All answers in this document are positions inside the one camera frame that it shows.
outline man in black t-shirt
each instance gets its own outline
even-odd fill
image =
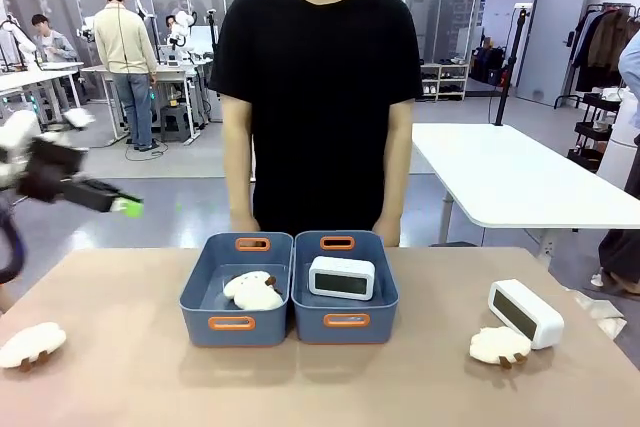
[[[373,230],[398,245],[423,92],[402,1],[235,0],[212,85],[234,230]]]

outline open doorway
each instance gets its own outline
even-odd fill
[[[503,66],[513,45],[517,12],[516,3],[535,3],[535,0],[481,0],[471,68],[467,82],[467,96],[489,97],[500,95],[503,84]],[[524,37],[529,32],[530,17],[524,25]],[[526,42],[520,42],[511,85],[518,84]]]

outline brown jacket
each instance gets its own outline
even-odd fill
[[[620,54],[631,38],[640,30],[640,24],[621,10],[605,17],[598,25],[589,47],[589,67],[607,67],[618,70]]]

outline gray door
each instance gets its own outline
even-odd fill
[[[571,45],[567,40],[580,21],[586,1],[536,1],[518,97],[553,105],[558,96],[565,94],[565,85],[570,82],[571,56]]]

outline beige sweater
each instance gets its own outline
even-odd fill
[[[110,2],[98,12],[93,31],[98,55],[109,72],[156,73],[156,58],[144,22],[123,4]]]

